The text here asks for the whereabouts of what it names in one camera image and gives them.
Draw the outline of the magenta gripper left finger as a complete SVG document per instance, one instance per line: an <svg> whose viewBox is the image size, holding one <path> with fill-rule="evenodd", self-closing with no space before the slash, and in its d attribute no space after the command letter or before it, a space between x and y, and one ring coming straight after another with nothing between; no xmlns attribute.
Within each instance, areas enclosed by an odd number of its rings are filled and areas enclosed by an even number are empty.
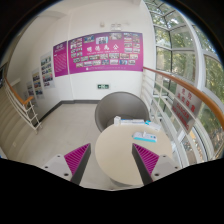
<svg viewBox="0 0 224 224"><path fill-rule="evenodd" d="M79 185L90 155L91 144L88 143L66 155L55 155L42 166L42 169Z"/></svg>

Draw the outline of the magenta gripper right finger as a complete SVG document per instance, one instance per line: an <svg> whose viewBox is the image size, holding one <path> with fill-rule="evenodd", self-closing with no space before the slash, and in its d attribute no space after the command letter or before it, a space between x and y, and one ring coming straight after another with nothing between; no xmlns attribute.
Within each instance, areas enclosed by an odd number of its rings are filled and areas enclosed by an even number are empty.
<svg viewBox="0 0 224 224"><path fill-rule="evenodd" d="M157 155L135 143L132 144L132 155L144 185L179 170L179 166L169 156Z"/></svg>

